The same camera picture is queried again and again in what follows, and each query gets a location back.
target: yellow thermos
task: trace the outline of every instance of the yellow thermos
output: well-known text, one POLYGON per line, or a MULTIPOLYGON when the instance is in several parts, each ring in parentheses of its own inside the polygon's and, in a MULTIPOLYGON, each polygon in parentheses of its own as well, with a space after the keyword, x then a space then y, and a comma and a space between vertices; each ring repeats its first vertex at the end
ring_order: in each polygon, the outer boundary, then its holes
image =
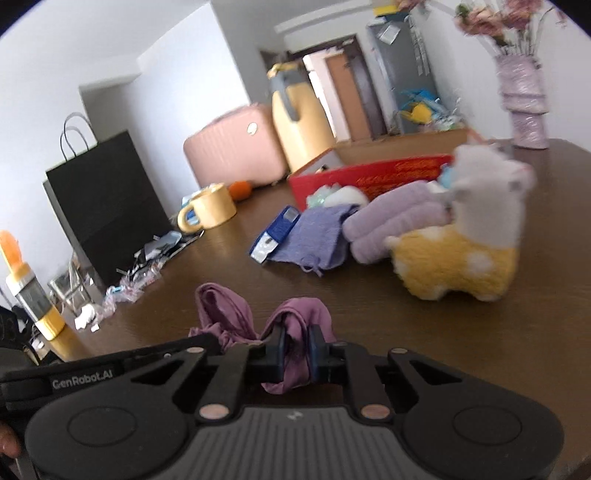
POLYGON ((273 121, 291 171, 335 146, 326 113, 306 74, 296 63, 279 63, 268 73, 273 121))
POLYGON ((6 285, 35 322, 47 340, 53 340, 66 326, 64 319, 47 298, 33 270, 22 261, 15 238, 7 231, 0 232, 0 251, 10 269, 6 285))

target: doorway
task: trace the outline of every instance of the doorway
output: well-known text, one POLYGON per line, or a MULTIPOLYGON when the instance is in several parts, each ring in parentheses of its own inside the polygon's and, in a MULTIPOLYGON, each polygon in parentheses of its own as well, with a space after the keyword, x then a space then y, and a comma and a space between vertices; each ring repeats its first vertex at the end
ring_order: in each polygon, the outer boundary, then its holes
POLYGON ((356 36, 338 38, 295 53, 306 66, 338 141, 369 140, 387 133, 378 96, 356 36))

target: door frame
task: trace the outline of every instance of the door frame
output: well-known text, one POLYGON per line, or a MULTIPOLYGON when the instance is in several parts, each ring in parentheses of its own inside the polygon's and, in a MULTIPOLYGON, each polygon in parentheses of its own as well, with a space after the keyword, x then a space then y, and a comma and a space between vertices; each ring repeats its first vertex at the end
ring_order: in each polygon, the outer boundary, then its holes
POLYGON ((311 53, 334 47, 338 48, 339 50, 343 50, 349 59, 353 80, 355 81, 355 86, 357 87, 359 97, 361 98, 363 111, 365 113, 372 138, 376 139, 382 135, 386 135, 388 133, 388 129, 386 128, 386 122, 384 121, 382 107, 379 104, 378 94, 375 91, 374 82, 369 73, 369 68, 367 62, 365 61, 365 55, 363 54, 363 50, 361 49, 357 35, 335 38, 334 40, 319 43, 318 45, 314 45, 296 52, 289 51, 288 58, 289 61, 301 60, 306 55, 311 53))

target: gray refrigerator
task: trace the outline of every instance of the gray refrigerator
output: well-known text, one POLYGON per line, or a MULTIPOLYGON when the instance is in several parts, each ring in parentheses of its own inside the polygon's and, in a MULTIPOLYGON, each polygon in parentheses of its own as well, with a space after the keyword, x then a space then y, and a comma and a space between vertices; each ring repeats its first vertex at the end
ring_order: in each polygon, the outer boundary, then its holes
MULTIPOLYGON (((424 89, 439 96, 427 52, 408 14, 389 15, 383 24, 368 27, 375 54, 397 109, 410 99, 405 90, 424 89)), ((403 134, 418 132, 418 125, 396 115, 403 134)))

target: flower vase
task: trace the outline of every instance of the flower vase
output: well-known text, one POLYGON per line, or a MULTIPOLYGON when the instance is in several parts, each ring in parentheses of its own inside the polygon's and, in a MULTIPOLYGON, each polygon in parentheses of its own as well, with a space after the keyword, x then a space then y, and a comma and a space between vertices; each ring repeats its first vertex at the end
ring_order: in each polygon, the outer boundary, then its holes
POLYGON ((511 113, 513 144, 543 150, 548 148, 544 114, 548 103, 539 64, 529 55, 499 55, 496 58, 503 107, 511 113))

